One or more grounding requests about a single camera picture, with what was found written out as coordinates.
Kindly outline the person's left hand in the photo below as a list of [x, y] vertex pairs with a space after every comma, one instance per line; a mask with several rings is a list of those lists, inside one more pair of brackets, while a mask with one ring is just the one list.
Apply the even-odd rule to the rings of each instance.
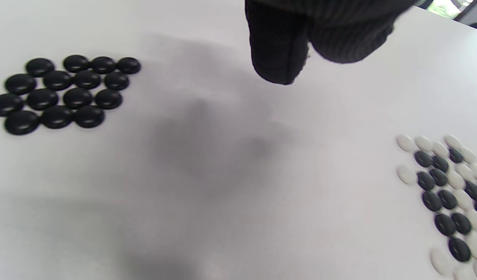
[[252, 65], [271, 83], [290, 85], [309, 45], [331, 62], [362, 61], [380, 48], [414, 0], [246, 0]]

